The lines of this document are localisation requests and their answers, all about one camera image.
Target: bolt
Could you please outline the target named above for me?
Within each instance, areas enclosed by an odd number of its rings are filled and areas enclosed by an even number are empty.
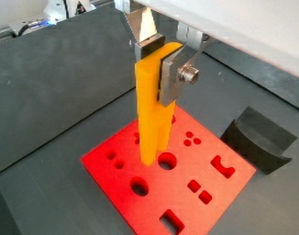
[[[192,66],[184,66],[180,71],[180,80],[187,82],[188,84],[195,84],[199,80],[200,71]]]

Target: yellow rectangular peg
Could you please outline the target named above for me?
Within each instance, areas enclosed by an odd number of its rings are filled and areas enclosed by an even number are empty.
[[[157,151],[165,151],[172,130],[175,101],[164,107],[157,102],[161,59],[181,47],[165,44],[135,65],[141,162],[151,165]]]

